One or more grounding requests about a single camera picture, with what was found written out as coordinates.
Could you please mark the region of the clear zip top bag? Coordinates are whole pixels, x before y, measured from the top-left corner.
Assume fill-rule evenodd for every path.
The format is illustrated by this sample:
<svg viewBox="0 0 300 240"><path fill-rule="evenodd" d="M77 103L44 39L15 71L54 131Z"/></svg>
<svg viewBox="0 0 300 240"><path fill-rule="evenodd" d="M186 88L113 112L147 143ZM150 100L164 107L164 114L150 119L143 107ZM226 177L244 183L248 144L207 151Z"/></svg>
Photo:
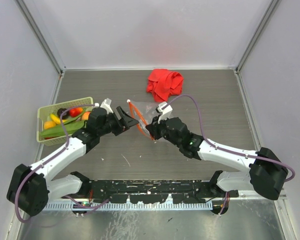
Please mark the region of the clear zip top bag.
<svg viewBox="0 0 300 240"><path fill-rule="evenodd" d="M150 132L146 129L146 126L152 123L154 117L160 115L160 112L157 111L159 105L166 105L167 103L140 102L130 99L127 100L127 103L129 106L131 117L138 121L138 124L136 126L139 132L143 136L151 139L154 142L157 142L157 140L155 140Z"/></svg>

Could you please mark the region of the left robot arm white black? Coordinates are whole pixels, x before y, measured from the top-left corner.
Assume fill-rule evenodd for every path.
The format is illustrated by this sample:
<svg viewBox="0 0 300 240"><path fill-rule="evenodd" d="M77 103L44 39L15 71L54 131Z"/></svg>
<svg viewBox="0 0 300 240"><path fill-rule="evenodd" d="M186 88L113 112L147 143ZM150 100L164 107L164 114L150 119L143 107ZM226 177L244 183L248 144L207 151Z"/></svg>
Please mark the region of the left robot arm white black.
<svg viewBox="0 0 300 240"><path fill-rule="evenodd" d="M20 164L14 169L6 198L14 204L18 218L20 211L34 217L49 201L67 195L75 194L78 198L89 195L91 181L83 174L74 171L60 179L55 179L55 176L98 145L104 135L112 133L118 136L138 125L138 120L120 106L116 109L118 113L103 107L94 108L83 127L68 136L64 145L30 166Z"/></svg>

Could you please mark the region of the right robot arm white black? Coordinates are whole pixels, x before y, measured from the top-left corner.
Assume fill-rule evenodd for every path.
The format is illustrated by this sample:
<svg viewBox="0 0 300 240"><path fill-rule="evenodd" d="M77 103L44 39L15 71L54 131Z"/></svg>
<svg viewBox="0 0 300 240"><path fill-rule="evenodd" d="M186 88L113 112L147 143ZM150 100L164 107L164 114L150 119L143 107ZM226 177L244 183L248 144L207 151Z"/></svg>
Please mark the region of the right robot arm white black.
<svg viewBox="0 0 300 240"><path fill-rule="evenodd" d="M225 192L254 190L268 200L277 200L288 176L288 168L272 150L244 150L219 144L188 130L178 117L159 120L154 117L146 130L155 140L161 138L176 146L188 159L219 163L235 172L216 171L209 184L215 197Z"/></svg>

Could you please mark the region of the green plastic basket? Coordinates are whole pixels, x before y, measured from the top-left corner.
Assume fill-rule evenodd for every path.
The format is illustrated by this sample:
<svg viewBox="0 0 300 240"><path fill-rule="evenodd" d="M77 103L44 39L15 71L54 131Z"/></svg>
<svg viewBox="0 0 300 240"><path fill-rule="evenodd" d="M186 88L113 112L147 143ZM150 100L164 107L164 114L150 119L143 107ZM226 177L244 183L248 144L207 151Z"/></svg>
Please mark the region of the green plastic basket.
<svg viewBox="0 0 300 240"><path fill-rule="evenodd" d="M48 106L40 107L37 110L37 127L36 127L36 140L38 143L44 144L46 146L53 146L57 144L64 144L66 142L66 136L43 139L39 138L38 133L43 129L43 123L48 119L50 113L57 111L59 108L72 108L75 106L89 106L94 105L94 100L92 97L84 97L71 101L65 101L61 103L56 103Z"/></svg>

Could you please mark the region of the green leafy vegetable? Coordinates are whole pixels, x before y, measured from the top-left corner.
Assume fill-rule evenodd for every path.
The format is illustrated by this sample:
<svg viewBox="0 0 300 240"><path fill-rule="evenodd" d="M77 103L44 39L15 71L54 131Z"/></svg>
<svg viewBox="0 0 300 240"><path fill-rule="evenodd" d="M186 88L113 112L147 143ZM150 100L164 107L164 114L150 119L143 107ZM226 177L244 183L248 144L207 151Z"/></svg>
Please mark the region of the green leafy vegetable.
<svg viewBox="0 0 300 240"><path fill-rule="evenodd" d="M92 110L92 106L84 106L83 112L77 117L70 117L66 119L66 122L63 123L63 126L66 132L70 135L73 134L76 130L82 128L85 124L85 120L81 120L81 116L85 113ZM51 112L50 114L54 114L57 116L57 111ZM43 129L38 133L38 137L41 139L52 139L65 136L65 131L61 124L57 124L55 127L44 130L44 123L47 121L52 121L50 118L50 114L47 117L47 120L43 122Z"/></svg>

